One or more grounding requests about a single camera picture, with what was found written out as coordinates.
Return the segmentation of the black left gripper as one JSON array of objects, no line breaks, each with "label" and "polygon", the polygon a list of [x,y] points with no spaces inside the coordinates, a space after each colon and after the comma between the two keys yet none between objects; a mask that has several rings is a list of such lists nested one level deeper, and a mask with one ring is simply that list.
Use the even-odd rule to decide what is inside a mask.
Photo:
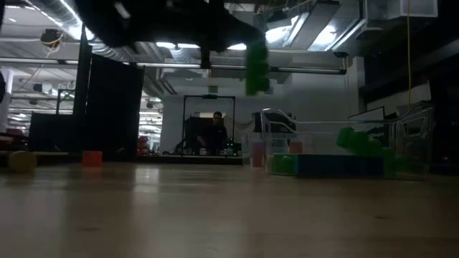
[{"label": "black left gripper", "polygon": [[200,67],[211,67],[210,52],[224,52],[227,48],[244,44],[250,48],[266,50],[265,35],[253,26],[240,21],[231,14],[210,14],[199,20],[201,49]]}]

